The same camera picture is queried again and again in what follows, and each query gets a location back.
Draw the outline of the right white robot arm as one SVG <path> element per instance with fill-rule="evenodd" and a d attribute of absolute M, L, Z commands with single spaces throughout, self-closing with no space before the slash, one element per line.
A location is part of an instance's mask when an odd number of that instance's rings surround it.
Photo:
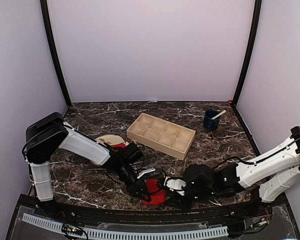
<path fill-rule="evenodd" d="M 269 178 L 251 192 L 252 201 L 245 205 L 245 213 L 256 217 L 281 193 L 300 180 L 300 127 L 277 147 L 247 161 L 235 157 L 236 163 L 216 170 L 205 164 L 189 165 L 181 178 L 166 177 L 164 187 L 173 194 L 165 205 L 189 210 L 193 202 L 209 197 L 229 198 L 253 184 Z"/>

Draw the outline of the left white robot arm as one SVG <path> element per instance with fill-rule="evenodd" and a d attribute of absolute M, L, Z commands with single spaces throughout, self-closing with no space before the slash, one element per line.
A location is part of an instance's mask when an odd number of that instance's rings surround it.
<path fill-rule="evenodd" d="M 57 218 L 60 206 L 53 201 L 49 161 L 57 149 L 72 152 L 90 160 L 93 164 L 115 172 L 126 185 L 130 195 L 150 201 L 146 183 L 141 180 L 132 164 L 143 158 L 143 153 L 133 142 L 123 146 L 100 143 L 73 128 L 64 121 L 59 112 L 54 112 L 30 125 L 25 132 L 26 143 L 21 153 L 29 164 L 32 181 L 41 210 L 50 218 Z"/>

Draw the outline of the red santa sock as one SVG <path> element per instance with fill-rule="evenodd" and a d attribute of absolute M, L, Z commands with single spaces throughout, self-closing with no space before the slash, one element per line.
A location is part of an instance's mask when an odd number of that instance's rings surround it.
<path fill-rule="evenodd" d="M 129 142 L 125 141 L 119 144 L 111 145 L 111 147 L 115 152 L 117 152 L 119 150 L 126 148 L 129 144 L 130 144 Z"/>
<path fill-rule="evenodd" d="M 150 193 L 151 201 L 147 202 L 143 200 L 142 203 L 144 205 L 158 206 L 163 204 L 166 201 L 166 191 L 158 188 L 157 183 L 158 183 L 157 179 L 146 180 L 146 187 L 148 192 Z"/>

